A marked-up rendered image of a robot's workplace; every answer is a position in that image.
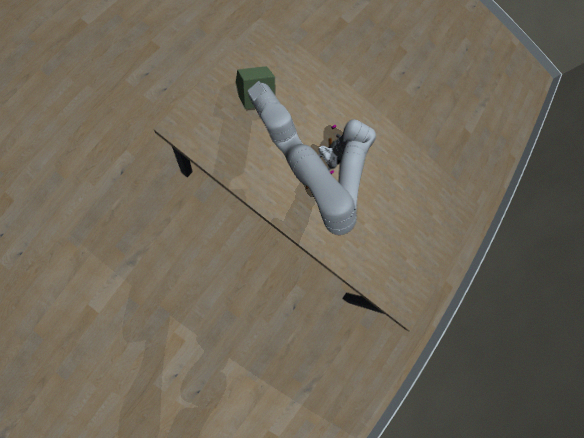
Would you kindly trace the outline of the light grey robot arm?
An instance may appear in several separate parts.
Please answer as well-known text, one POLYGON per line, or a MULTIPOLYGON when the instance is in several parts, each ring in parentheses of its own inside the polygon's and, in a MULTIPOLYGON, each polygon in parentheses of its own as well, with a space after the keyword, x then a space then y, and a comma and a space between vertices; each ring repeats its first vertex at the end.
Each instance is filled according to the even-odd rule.
POLYGON ((355 119, 347 122, 344 136, 336 142, 338 151, 343 153, 337 181, 315 150, 301 142, 290 113, 270 87, 258 81, 247 91, 272 141, 285 155, 297 179, 312 192, 328 231, 335 235, 350 232, 357 220, 358 190, 366 154, 376 139, 374 129, 355 119))

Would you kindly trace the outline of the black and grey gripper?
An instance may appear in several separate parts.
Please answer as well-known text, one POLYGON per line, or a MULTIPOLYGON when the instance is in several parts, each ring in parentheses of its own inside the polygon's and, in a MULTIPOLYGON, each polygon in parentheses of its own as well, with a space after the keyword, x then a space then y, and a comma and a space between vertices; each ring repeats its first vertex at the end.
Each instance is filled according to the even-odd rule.
POLYGON ((342 156, 342 154, 338 151, 338 149, 336 147, 337 140, 335 140, 333 142, 332 142, 333 144, 331 143, 330 148, 328 148, 326 146, 321 146, 318 149, 318 151, 320 153, 319 157, 322 157, 325 160, 325 162, 329 166, 328 167, 329 170, 334 169, 335 167, 337 167, 338 164, 340 164, 340 160, 341 160, 341 156, 342 156))

